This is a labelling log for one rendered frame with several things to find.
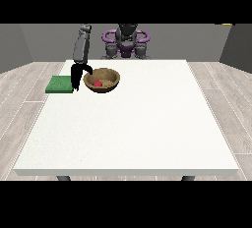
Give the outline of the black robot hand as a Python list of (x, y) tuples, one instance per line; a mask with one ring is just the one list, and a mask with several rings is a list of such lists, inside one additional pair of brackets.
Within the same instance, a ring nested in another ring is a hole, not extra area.
[(75, 90), (79, 90), (79, 85), (83, 75), (83, 71), (86, 71), (91, 75), (93, 73), (93, 68), (85, 63), (83, 64), (75, 63), (71, 67), (71, 84), (72, 88)]

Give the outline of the green square pad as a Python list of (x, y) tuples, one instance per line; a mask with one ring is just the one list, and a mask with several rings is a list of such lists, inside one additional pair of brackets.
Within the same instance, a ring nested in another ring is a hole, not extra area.
[(72, 93), (73, 88), (70, 76), (52, 76), (46, 89), (46, 93)]

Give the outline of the brown wooden bowl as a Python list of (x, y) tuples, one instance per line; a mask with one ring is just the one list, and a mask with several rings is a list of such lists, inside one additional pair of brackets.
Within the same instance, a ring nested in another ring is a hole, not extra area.
[[(87, 88), (97, 93), (107, 93), (114, 90), (120, 81), (120, 75), (117, 71), (108, 68), (93, 69), (93, 73), (90, 75), (86, 73), (83, 77), (83, 81)], [(94, 86), (95, 81), (101, 81), (102, 86)]]

